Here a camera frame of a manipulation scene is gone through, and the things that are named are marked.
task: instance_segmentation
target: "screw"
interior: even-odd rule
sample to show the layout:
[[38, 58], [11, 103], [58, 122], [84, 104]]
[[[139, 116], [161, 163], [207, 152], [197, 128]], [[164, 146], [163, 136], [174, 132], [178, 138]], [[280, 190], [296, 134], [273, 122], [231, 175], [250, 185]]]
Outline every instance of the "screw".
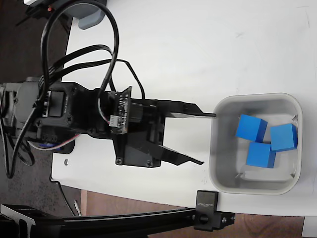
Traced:
[[122, 159], [121, 159], [121, 158], [117, 158], [117, 159], [115, 160], [115, 164], [116, 164], [116, 165], [122, 165]]
[[67, 117], [67, 123], [71, 123], [72, 120], [73, 120], [72, 116]]
[[147, 167], [148, 168], [152, 168], [153, 167], [153, 162], [148, 160]]
[[90, 128], [88, 131], [90, 132], [90, 134], [95, 134], [96, 133], [96, 129], [93, 128], [93, 127]]
[[41, 120], [38, 120], [35, 124], [36, 124], [37, 127], [42, 127], [42, 121]]

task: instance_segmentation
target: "gray plastic part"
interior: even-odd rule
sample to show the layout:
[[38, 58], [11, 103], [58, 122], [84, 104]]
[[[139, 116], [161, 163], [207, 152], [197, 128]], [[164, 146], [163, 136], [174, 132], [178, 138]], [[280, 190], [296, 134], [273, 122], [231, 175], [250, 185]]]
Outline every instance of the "gray plastic part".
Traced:
[[86, 30], [90, 27], [96, 26], [103, 20], [104, 16], [105, 14], [101, 10], [98, 10], [89, 16], [81, 18], [78, 21], [78, 27], [82, 30]]
[[[53, 7], [58, 8], [67, 1], [69, 0], [58, 0], [53, 4]], [[99, 0], [99, 2], [106, 5], [106, 0]], [[82, 30], [98, 25], [105, 16], [99, 8], [90, 4], [72, 6], [65, 13], [79, 19], [78, 27]]]
[[[211, 125], [209, 172], [219, 191], [281, 195], [293, 188], [301, 172], [303, 138], [303, 113], [294, 97], [286, 93], [231, 96], [219, 102], [214, 112], [217, 117]], [[276, 153], [273, 169], [247, 166], [250, 142], [235, 136], [241, 114], [268, 122], [264, 143], [270, 143], [271, 126], [294, 124], [298, 131], [297, 150]]]

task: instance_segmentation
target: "black cable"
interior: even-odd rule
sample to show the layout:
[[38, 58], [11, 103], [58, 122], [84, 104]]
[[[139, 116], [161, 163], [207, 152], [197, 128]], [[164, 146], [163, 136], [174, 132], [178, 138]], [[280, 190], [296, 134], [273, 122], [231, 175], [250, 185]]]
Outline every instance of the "black cable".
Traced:
[[113, 56], [112, 56], [108, 71], [106, 73], [106, 76], [104, 78], [104, 81], [101, 85], [98, 97], [100, 97], [101, 93], [105, 90], [106, 85], [108, 84], [108, 81], [110, 79], [110, 76], [112, 74], [112, 71], [118, 56], [118, 50], [119, 50], [119, 31], [118, 31], [118, 26], [115, 22], [115, 19], [113, 15], [111, 14], [111, 12], [108, 10], [108, 8], [101, 2], [98, 2], [96, 0], [71, 0], [63, 4], [61, 7], [59, 7], [50, 16], [43, 30], [43, 34], [41, 38], [41, 59], [42, 59], [44, 84], [43, 84], [43, 88], [40, 91], [40, 96], [38, 98], [38, 101], [41, 103], [44, 102], [46, 93], [49, 89], [50, 71], [49, 71], [49, 63], [48, 63], [48, 41], [49, 41], [52, 26], [54, 25], [56, 20], [70, 7], [74, 5], [78, 5], [78, 4], [83, 4], [83, 3], [98, 7], [108, 17], [113, 28], [113, 34], [114, 34]]
[[[10, 135], [7, 134], [6, 130], [5, 130], [5, 127], [4, 127], [4, 122], [3, 122], [3, 117], [2, 117], [2, 113], [1, 113], [1, 108], [2, 108], [2, 102], [3, 102], [3, 98], [4, 98], [4, 95], [5, 95], [5, 90], [3, 91], [2, 93], [2, 97], [1, 97], [1, 102], [0, 102], [0, 130], [1, 130], [1, 136], [2, 136], [2, 143], [3, 143], [3, 157], [4, 157], [4, 166], [5, 166], [5, 173], [6, 173], [6, 176], [8, 177], [8, 179], [11, 179], [14, 175], [14, 172], [15, 172], [15, 162], [16, 162], [16, 156], [15, 157], [12, 157], [12, 162], [11, 162], [11, 169], [10, 169], [10, 164], [9, 164], [9, 155], [8, 155], [8, 146], [7, 146], [7, 140], [6, 138], [8, 138], [9, 140], [9, 143], [12, 147], [12, 149], [14, 149], [14, 142], [11, 138]], [[31, 159], [31, 162], [29, 163], [27, 160], [25, 160], [23, 158], [23, 156], [21, 156], [20, 153], [17, 153], [17, 156], [19, 157], [19, 159], [24, 163], [26, 164], [27, 166], [33, 166], [34, 163], [35, 163], [35, 159], [34, 159], [34, 156], [31, 152], [31, 149], [29, 146], [25, 145], [23, 142], [21, 143], [22, 144], [22, 150], [26, 153], [28, 153], [30, 159]]]
[[6, 161], [6, 176], [8, 177], [8, 179], [13, 178], [14, 176], [14, 172], [15, 172], [15, 164], [16, 164], [16, 158], [17, 155], [19, 153], [19, 148], [21, 146], [21, 144], [23, 143], [23, 137], [25, 136], [25, 133], [27, 132], [27, 130], [29, 129], [31, 122], [35, 119], [35, 117], [37, 116], [37, 112], [39, 111], [39, 107], [34, 107], [29, 115], [29, 117], [27, 118], [27, 120], [25, 121], [25, 124], [23, 126], [23, 128], [21, 129], [21, 132], [16, 140], [14, 149], [13, 149], [13, 155], [12, 155], [12, 162], [11, 162], [11, 171], [9, 170], [9, 161]]
[[[131, 71], [134, 79], [137, 81], [139, 87], [140, 87], [140, 90], [141, 90], [141, 95], [142, 95], [142, 99], [145, 99], [145, 91], [144, 91], [144, 88], [138, 78], [138, 76], [136, 75], [135, 71], [133, 70], [131, 64], [124, 60], [124, 59], [116, 59], [117, 62], [123, 62], [125, 63], [129, 70]], [[100, 60], [100, 61], [94, 61], [94, 62], [87, 62], [87, 63], [78, 63], [78, 64], [74, 64], [70, 67], [67, 67], [61, 71], [58, 71], [56, 72], [55, 74], [52, 75], [51, 77], [51, 81], [50, 81], [50, 85], [52, 85], [53, 83], [55, 83], [57, 80], [59, 80], [60, 78], [64, 77], [65, 75], [71, 73], [71, 72], [74, 72], [76, 70], [79, 70], [79, 69], [83, 69], [83, 68], [89, 68], [89, 67], [95, 67], [95, 66], [100, 66], [100, 65], [103, 65], [103, 64], [107, 64], [107, 63], [110, 63], [111, 60], [110, 59], [105, 59], [105, 60]]]
[[57, 184], [58, 184], [58, 188], [59, 188], [59, 190], [60, 190], [61, 195], [63, 196], [63, 199], [64, 199], [64, 201], [65, 201], [65, 203], [66, 203], [68, 209], [70, 210], [71, 214], [72, 214], [73, 216], [75, 216], [75, 213], [74, 213], [73, 209], [70, 207], [70, 204], [69, 204], [69, 202], [68, 202], [68, 200], [67, 200], [67, 198], [66, 198], [66, 196], [65, 196], [65, 193], [64, 193], [64, 191], [63, 191], [63, 188], [62, 188], [60, 182], [59, 182], [59, 181], [54, 181], [54, 180], [52, 179], [52, 174], [50, 175], [50, 182], [51, 182], [51, 183], [55, 183], [55, 184], [57, 183]]
[[[56, 61], [53, 66], [51, 66], [49, 68], [49, 71], [50, 71], [50, 75], [53, 75], [57, 70], [59, 70], [61, 67], [64, 66], [65, 63], [77, 58], [77, 57], [80, 57], [80, 56], [83, 56], [87, 53], [90, 53], [90, 52], [93, 52], [93, 51], [97, 51], [97, 50], [105, 50], [107, 52], [109, 52], [111, 55], [112, 55], [112, 51], [111, 49], [108, 47], [108, 46], [105, 46], [105, 45], [93, 45], [93, 46], [88, 46], [88, 47], [85, 47], [85, 48], [82, 48], [80, 50], [77, 50], [75, 52], [72, 52], [64, 57], [62, 57], [61, 59], [59, 59], [58, 61]], [[41, 76], [40, 78], [40, 81], [39, 81], [39, 89], [42, 88], [43, 86], [43, 83], [44, 83], [44, 77], [43, 75]], [[110, 87], [112, 87], [112, 91], [115, 91], [115, 87], [112, 83], [112, 86], [110, 85]]]

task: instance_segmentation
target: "black metal bracket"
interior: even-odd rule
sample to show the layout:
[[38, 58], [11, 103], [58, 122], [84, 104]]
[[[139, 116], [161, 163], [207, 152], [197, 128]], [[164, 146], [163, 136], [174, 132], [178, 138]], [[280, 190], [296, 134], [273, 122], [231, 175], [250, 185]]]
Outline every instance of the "black metal bracket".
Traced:
[[212, 232], [232, 225], [235, 214], [217, 212], [218, 192], [197, 191], [194, 229]]
[[234, 223], [234, 213], [217, 212], [217, 199], [218, 192], [198, 191], [196, 209], [70, 218], [1, 205], [0, 228], [10, 238], [136, 238], [190, 226], [212, 232]]

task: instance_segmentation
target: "wire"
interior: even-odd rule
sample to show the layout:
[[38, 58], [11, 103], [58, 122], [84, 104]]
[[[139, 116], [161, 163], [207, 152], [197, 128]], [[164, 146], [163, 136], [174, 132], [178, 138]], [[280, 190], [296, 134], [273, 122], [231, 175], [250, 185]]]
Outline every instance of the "wire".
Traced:
[[25, 124], [24, 124], [23, 128], [21, 129], [21, 132], [20, 132], [20, 134], [19, 134], [19, 136], [18, 136], [18, 138], [16, 140], [15, 146], [13, 148], [13, 155], [12, 155], [12, 162], [11, 162], [11, 171], [9, 169], [9, 161], [8, 160], [5, 161], [6, 176], [8, 177], [8, 179], [13, 178], [13, 176], [14, 176], [16, 158], [17, 158], [17, 155], [18, 155], [19, 148], [20, 148], [21, 144], [23, 143], [23, 137], [25, 136], [25, 133], [29, 129], [29, 127], [31, 125], [31, 121], [34, 120], [34, 118], [37, 115], [37, 112], [38, 112], [38, 108], [35, 107], [35, 108], [32, 109], [29, 117], [25, 121]]
[[52, 178], [52, 173], [51, 173], [51, 175], [50, 175], [50, 182], [51, 182], [51, 183], [55, 183], [55, 184], [57, 183], [57, 184], [58, 184], [58, 188], [59, 188], [59, 190], [60, 190], [61, 195], [63, 196], [63, 199], [64, 199], [64, 201], [65, 201], [65, 203], [66, 203], [68, 209], [70, 210], [71, 214], [72, 214], [73, 216], [75, 216], [75, 213], [74, 213], [73, 209], [70, 207], [70, 204], [69, 204], [69, 202], [67, 201], [67, 198], [66, 198], [66, 196], [65, 196], [65, 193], [64, 193], [64, 191], [63, 191], [63, 188], [62, 188], [60, 182], [59, 182], [59, 181], [56, 181], [56, 180], [53, 180], [53, 178]]
[[[112, 55], [112, 51], [111, 49], [108, 47], [108, 46], [105, 46], [105, 45], [93, 45], [93, 46], [88, 46], [88, 47], [85, 47], [85, 48], [82, 48], [80, 50], [77, 50], [75, 52], [72, 52], [64, 57], [62, 57], [61, 59], [59, 59], [58, 61], [56, 61], [53, 66], [51, 66], [49, 68], [49, 71], [50, 71], [50, 75], [53, 75], [57, 70], [59, 70], [61, 67], [64, 66], [65, 63], [77, 58], [77, 57], [80, 57], [80, 56], [83, 56], [87, 53], [90, 53], [90, 52], [93, 52], [93, 51], [97, 51], [97, 50], [105, 50], [107, 52], [109, 52], [111, 55]], [[44, 76], [42, 75], [41, 78], [40, 78], [40, 81], [39, 81], [39, 89], [42, 88], [43, 86], [43, 83], [44, 83]]]
[[96, 0], [71, 0], [63, 4], [61, 7], [59, 7], [49, 18], [47, 21], [42, 38], [41, 38], [41, 59], [42, 59], [42, 68], [43, 68], [43, 77], [44, 77], [44, 84], [43, 88], [40, 91], [40, 96], [38, 98], [39, 102], [44, 102], [46, 93], [49, 89], [49, 81], [50, 81], [50, 71], [49, 71], [49, 63], [48, 63], [48, 41], [51, 33], [52, 26], [56, 22], [56, 20], [70, 7], [78, 4], [90, 4], [93, 6], [98, 7], [109, 19], [112, 28], [113, 28], [113, 34], [114, 34], [114, 47], [113, 47], [113, 55], [110, 62], [110, 66], [108, 68], [108, 71], [106, 73], [106, 76], [104, 78], [104, 81], [101, 85], [101, 88], [99, 90], [98, 97], [101, 96], [102, 91], [106, 88], [106, 82], [108, 84], [108, 81], [110, 80], [110, 76], [112, 74], [117, 56], [118, 56], [118, 50], [119, 50], [119, 31], [118, 26], [115, 22], [115, 19], [111, 12], [108, 10], [108, 8], [102, 4], [101, 2], [98, 2]]
[[46, 148], [42, 148], [42, 147], [38, 147], [36, 146], [35, 144], [33, 144], [31, 141], [28, 141], [28, 143], [35, 149], [37, 150], [42, 150], [42, 151], [50, 151], [50, 150], [56, 150], [56, 149], [59, 149], [60, 147], [63, 147], [67, 144], [69, 144], [70, 142], [74, 141], [78, 136], [80, 136], [80, 134], [77, 134], [75, 135], [74, 137], [70, 138], [69, 140], [59, 144], [59, 145], [56, 145], [56, 146], [52, 146], [52, 147], [46, 147]]
[[[12, 140], [12, 137], [10, 135], [7, 134], [5, 127], [4, 127], [4, 122], [3, 122], [3, 117], [2, 117], [2, 113], [1, 113], [1, 108], [2, 108], [2, 102], [3, 102], [3, 97], [5, 95], [5, 89], [2, 93], [2, 97], [1, 97], [1, 102], [0, 102], [0, 130], [1, 130], [1, 136], [2, 136], [2, 143], [3, 143], [3, 157], [4, 157], [4, 166], [5, 166], [5, 173], [6, 176], [8, 177], [8, 179], [11, 179], [14, 175], [15, 172], [15, 163], [16, 163], [16, 155], [15, 157], [12, 156], [12, 162], [11, 162], [11, 169], [10, 169], [10, 164], [9, 164], [9, 155], [8, 155], [8, 147], [7, 147], [7, 140], [6, 137], [9, 140], [9, 143], [11, 145], [11, 147], [13, 148], [14, 151], [14, 142]], [[17, 156], [19, 157], [19, 159], [26, 164], [27, 166], [33, 166], [35, 163], [35, 159], [34, 156], [30, 150], [30, 147], [28, 147], [27, 145], [25, 145], [23, 142], [21, 142], [22, 145], [22, 150], [26, 153], [28, 153], [31, 162], [29, 163], [27, 160], [25, 160], [23, 158], [23, 156], [21, 156], [20, 153], [17, 153]]]

